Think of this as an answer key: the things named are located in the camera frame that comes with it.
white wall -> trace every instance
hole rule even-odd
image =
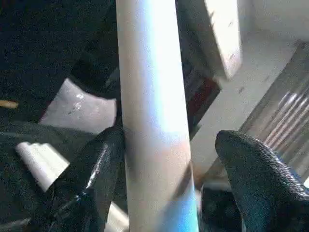
[[[253,29],[253,3],[252,0],[237,0],[239,30],[244,40],[247,34]]]
[[[222,90],[203,116],[191,141],[195,176],[217,158],[214,142],[220,130],[238,130],[292,57],[295,48],[265,35],[250,34],[243,43],[243,64],[230,80],[219,78]]]
[[[309,40],[308,0],[253,0],[255,24],[288,39]]]

corrugated metal sheet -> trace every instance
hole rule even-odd
[[[309,45],[298,47],[240,131],[275,149],[306,180],[309,176]],[[226,176],[218,159],[207,176]]]

floor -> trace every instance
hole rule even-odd
[[[67,78],[40,123],[97,134],[112,126],[115,116],[115,100],[85,93]]]

pipe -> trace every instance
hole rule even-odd
[[[50,144],[32,144],[31,149],[38,152],[41,157],[48,163],[49,167],[53,170],[58,178],[60,174],[70,164],[58,151],[56,151]]]
[[[104,232],[129,232],[129,218],[115,203],[111,203]]]
[[[197,232],[174,0],[116,0],[132,232]]]
[[[46,192],[57,175],[44,157],[30,143],[23,142],[16,146],[16,152],[26,164],[41,189]]]

dark fabric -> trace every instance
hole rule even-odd
[[[0,121],[0,224],[30,217],[42,191],[15,152],[17,144],[50,143],[73,161],[95,135],[34,123]]]
[[[0,232],[21,232],[26,228],[29,221],[30,219],[27,218],[24,220],[13,221],[5,225],[0,225]]]
[[[96,37],[111,1],[0,3],[0,99],[20,102],[17,110],[7,111],[10,118],[40,119],[84,48]]]
[[[116,2],[104,17],[104,24],[86,45],[72,70],[71,80],[83,91],[106,99],[120,99],[120,73],[116,21]]]
[[[219,132],[215,147],[247,231],[309,231],[309,191],[273,150],[236,131]]]

